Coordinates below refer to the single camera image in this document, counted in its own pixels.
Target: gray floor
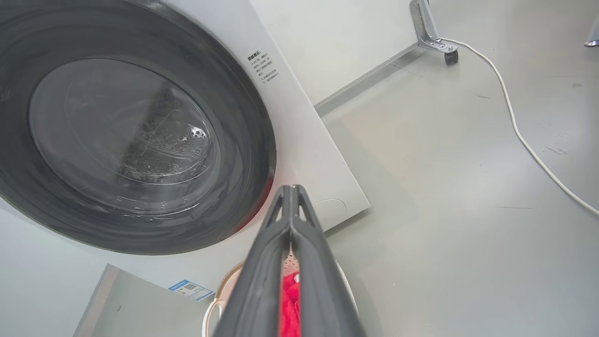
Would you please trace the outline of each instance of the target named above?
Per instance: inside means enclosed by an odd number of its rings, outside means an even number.
[[[599,207],[599,47],[582,46],[599,2],[431,7],[496,63],[524,137]],[[412,52],[323,117],[372,203],[328,233],[368,335],[596,336],[599,219],[518,142],[489,66],[459,56]],[[204,304],[142,282],[115,285],[94,336],[199,336]]]

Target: white power cord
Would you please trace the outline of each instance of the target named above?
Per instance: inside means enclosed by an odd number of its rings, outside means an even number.
[[[441,38],[441,39],[445,40],[445,41],[448,41],[448,42],[451,42],[451,43],[459,44],[460,46],[464,46],[464,47],[472,50],[473,53],[475,53],[476,55],[480,56],[485,61],[487,61],[487,63],[489,65],[491,65],[491,67],[495,71],[495,74],[499,78],[499,82],[501,83],[501,88],[503,89],[503,94],[506,97],[507,108],[510,110],[510,116],[512,117],[512,126],[514,127],[514,131],[516,131],[516,136],[518,136],[518,139],[520,140],[520,142],[522,142],[522,144],[524,144],[524,146],[526,147],[526,149],[528,150],[528,152],[530,152],[530,154],[533,155],[533,158],[537,161],[537,163],[541,166],[541,168],[549,175],[549,177],[551,177],[551,179],[553,179],[553,181],[556,184],[558,184],[558,186],[561,189],[564,190],[564,192],[566,192],[566,194],[568,194],[572,199],[576,200],[576,202],[578,202],[579,204],[581,204],[582,206],[584,206],[586,209],[590,210],[591,212],[595,213],[596,215],[599,215],[599,210],[596,210],[593,206],[587,204],[586,201],[582,200],[578,195],[575,195],[572,191],[570,191],[570,189],[568,189],[564,185],[564,183],[562,183],[555,176],[555,174],[553,172],[551,172],[551,170],[549,170],[549,168],[547,167],[547,165],[545,165],[543,163],[543,161],[541,160],[541,158],[539,158],[539,156],[537,156],[537,154],[534,153],[534,151],[530,147],[530,145],[528,145],[528,143],[526,142],[526,140],[524,140],[524,138],[520,134],[520,131],[518,130],[518,126],[516,125],[516,116],[514,115],[514,110],[512,109],[512,103],[510,102],[510,96],[507,94],[506,84],[503,82],[503,78],[501,77],[501,74],[499,73],[499,71],[497,70],[497,68],[493,64],[493,62],[491,62],[491,60],[489,58],[487,58],[485,55],[477,52],[476,49],[470,47],[468,44],[465,44],[463,42],[459,42],[459,41],[456,41],[456,40],[451,40],[450,38]]]

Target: metal stand leg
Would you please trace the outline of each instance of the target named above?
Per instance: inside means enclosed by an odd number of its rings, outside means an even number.
[[[457,63],[458,46],[444,42],[439,38],[428,1],[412,0],[410,2],[410,13],[418,36],[418,46],[444,53],[445,63],[447,64]]]
[[[595,18],[595,22],[593,23],[593,27],[591,27],[591,32],[589,33],[588,40],[585,42],[585,46],[599,46],[599,15]]]

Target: washing machine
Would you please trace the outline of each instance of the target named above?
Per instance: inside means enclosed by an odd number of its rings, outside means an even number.
[[[72,335],[108,264],[189,300],[280,185],[369,207],[248,0],[0,1],[3,336]]]

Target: round cover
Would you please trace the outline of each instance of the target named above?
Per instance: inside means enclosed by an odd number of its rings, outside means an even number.
[[[262,206],[276,162],[256,88],[159,2],[19,2],[0,14],[0,194],[72,239],[200,249]]]

